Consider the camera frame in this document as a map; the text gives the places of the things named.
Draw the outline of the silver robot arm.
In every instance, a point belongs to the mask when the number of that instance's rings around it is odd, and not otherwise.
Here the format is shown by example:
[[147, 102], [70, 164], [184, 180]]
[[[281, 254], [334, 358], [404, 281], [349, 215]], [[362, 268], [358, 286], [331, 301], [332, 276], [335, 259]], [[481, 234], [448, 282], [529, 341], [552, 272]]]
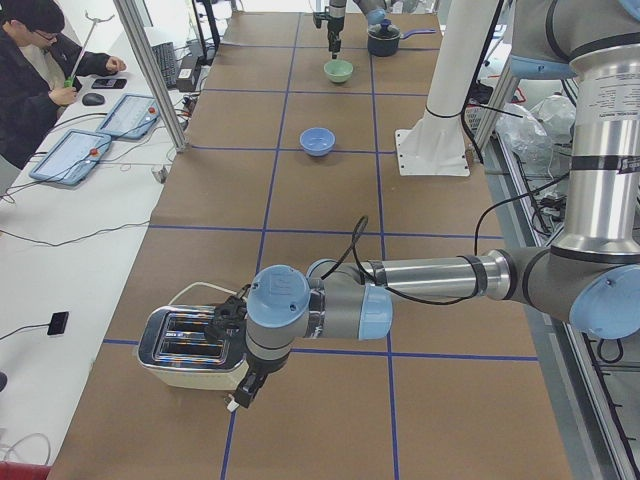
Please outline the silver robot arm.
[[440, 259], [322, 259], [262, 270], [248, 291], [249, 365], [230, 401], [248, 407], [297, 338], [378, 339], [402, 298], [450, 305], [511, 300], [603, 339], [639, 328], [639, 5], [520, 1], [516, 75], [580, 79], [562, 234], [548, 247]]
[[[346, 4], [346, 1], [331, 0], [314, 20], [317, 28], [323, 20], [327, 22], [328, 50], [332, 60], [337, 59], [341, 51], [340, 34], [344, 28]], [[386, 18], [387, 2], [364, 0], [355, 1], [355, 4], [367, 20], [368, 51], [378, 57], [394, 55], [398, 50], [400, 33], [397, 28], [391, 27], [391, 21]]]

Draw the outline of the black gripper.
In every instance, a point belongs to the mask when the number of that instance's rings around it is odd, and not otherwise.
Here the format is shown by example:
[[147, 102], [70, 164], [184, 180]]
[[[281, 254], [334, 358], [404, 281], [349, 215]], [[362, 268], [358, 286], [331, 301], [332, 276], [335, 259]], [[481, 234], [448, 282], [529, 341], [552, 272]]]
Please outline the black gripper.
[[281, 370], [286, 364], [286, 357], [265, 360], [255, 356], [248, 356], [249, 369], [235, 390], [235, 402], [244, 408], [249, 408], [269, 374]]
[[334, 59], [338, 58], [341, 51], [340, 33], [344, 28], [345, 7], [329, 5], [327, 7], [327, 36], [329, 51], [334, 53]]

